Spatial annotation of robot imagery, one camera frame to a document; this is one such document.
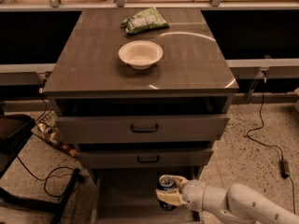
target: soda can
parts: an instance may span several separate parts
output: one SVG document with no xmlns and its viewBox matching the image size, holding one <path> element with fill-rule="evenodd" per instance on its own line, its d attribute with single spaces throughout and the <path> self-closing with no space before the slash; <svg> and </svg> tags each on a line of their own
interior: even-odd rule
<svg viewBox="0 0 299 224">
<path fill-rule="evenodd" d="M 41 131 L 43 134 L 51 135 L 53 133 L 53 129 L 44 122 L 38 123 L 37 126 L 38 130 Z"/>
<path fill-rule="evenodd" d="M 157 185 L 159 190 L 169 190 L 169 189 L 174 189 L 176 187 L 176 182 L 173 177 L 170 175 L 162 175 L 159 178 L 158 185 Z M 176 207 L 174 205 L 165 203 L 163 201 L 159 200 L 159 205 L 164 211 L 172 211 Z"/>
</svg>

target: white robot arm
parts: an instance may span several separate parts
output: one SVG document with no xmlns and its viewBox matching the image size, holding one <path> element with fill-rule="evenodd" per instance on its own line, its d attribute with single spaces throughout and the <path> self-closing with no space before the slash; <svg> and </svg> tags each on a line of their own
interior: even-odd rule
<svg viewBox="0 0 299 224">
<path fill-rule="evenodd" d="M 188 209 L 213 214 L 223 224 L 299 223 L 299 216 L 266 199 L 257 191 L 235 183 L 228 189 L 207 185 L 199 180 L 172 176 L 176 188 L 156 190 L 160 201 L 176 206 L 185 204 Z"/>
</svg>

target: speckled floor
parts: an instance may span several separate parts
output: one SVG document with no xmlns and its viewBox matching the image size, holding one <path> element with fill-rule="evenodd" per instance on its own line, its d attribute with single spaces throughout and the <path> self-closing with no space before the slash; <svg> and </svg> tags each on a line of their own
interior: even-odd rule
<svg viewBox="0 0 299 224">
<path fill-rule="evenodd" d="M 5 111 L 9 114 L 14 108 L 37 118 L 40 111 L 22 110 L 22 106 L 7 104 Z M 246 137 L 249 129 L 261 125 L 260 104 L 236 104 L 229 109 L 230 121 L 220 141 L 215 143 L 214 154 L 204 168 L 200 179 L 209 185 L 229 188 L 234 182 L 243 183 L 263 194 L 271 201 L 293 211 L 292 183 L 289 178 L 280 176 L 278 162 L 280 153 L 276 148 L 263 147 Z M 288 160 L 292 180 L 295 186 L 296 211 L 299 213 L 299 113 L 294 103 L 268 104 L 265 100 L 262 116 L 264 128 L 251 133 L 251 136 L 267 145 L 280 146 L 284 158 Z M 32 136 L 20 154 L 20 158 L 37 176 L 45 177 L 58 166 L 82 169 L 80 163 L 64 153 L 45 145 Z M 62 170 L 60 175 L 69 174 Z M 64 215 L 62 224 L 90 223 L 94 202 L 95 185 L 86 170 L 83 184 L 77 185 Z M 67 177 L 52 180 L 47 185 L 51 193 L 61 193 Z M 57 199 L 49 197 L 43 190 L 43 182 L 36 181 L 22 168 L 19 161 L 14 161 L 0 180 L 0 186 L 13 194 L 43 200 Z M 203 213 L 205 223 L 220 222 L 208 213 Z M 0 205 L 0 223 L 7 224 L 40 224 L 50 223 L 51 214 L 8 208 Z"/>
</svg>

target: plastic bag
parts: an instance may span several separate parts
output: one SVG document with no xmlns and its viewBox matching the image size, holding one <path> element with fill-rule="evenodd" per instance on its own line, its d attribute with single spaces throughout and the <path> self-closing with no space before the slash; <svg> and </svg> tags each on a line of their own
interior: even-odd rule
<svg viewBox="0 0 299 224">
<path fill-rule="evenodd" d="M 150 7 L 125 19 L 121 26 L 126 27 L 127 34 L 135 35 L 152 29 L 169 27 L 169 24 L 155 7 Z"/>
</svg>

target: white bowl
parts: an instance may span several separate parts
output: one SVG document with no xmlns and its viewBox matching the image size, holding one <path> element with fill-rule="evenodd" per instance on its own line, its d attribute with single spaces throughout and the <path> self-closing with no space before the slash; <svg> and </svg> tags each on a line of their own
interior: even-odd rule
<svg viewBox="0 0 299 224">
<path fill-rule="evenodd" d="M 134 69 L 143 70 L 157 63 L 163 56 L 162 48 L 150 41 L 134 41 L 119 50 L 119 56 Z"/>
</svg>

